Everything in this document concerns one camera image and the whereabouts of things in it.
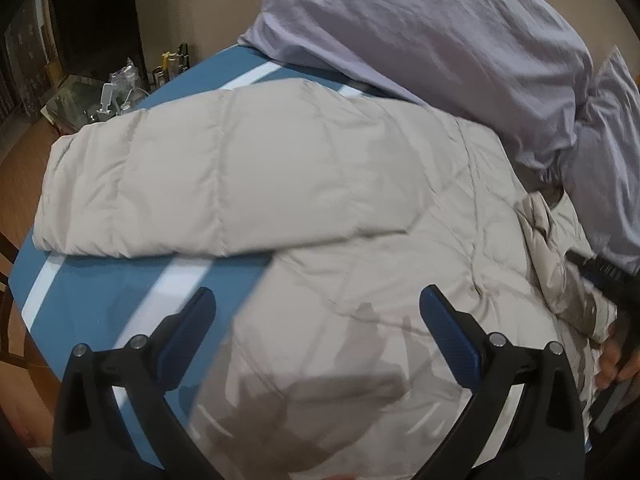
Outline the person's right hand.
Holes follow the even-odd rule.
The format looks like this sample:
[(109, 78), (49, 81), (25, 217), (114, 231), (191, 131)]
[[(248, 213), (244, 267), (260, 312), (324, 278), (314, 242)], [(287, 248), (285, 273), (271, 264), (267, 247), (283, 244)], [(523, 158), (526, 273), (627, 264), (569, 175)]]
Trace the person's right hand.
[(626, 362), (624, 366), (620, 365), (622, 358), (622, 347), (615, 339), (616, 323), (613, 322), (608, 326), (608, 338), (601, 344), (601, 354), (599, 358), (599, 370), (594, 383), (598, 390), (604, 390), (612, 385), (613, 382), (624, 382), (631, 380), (631, 387), (639, 389), (639, 351)]

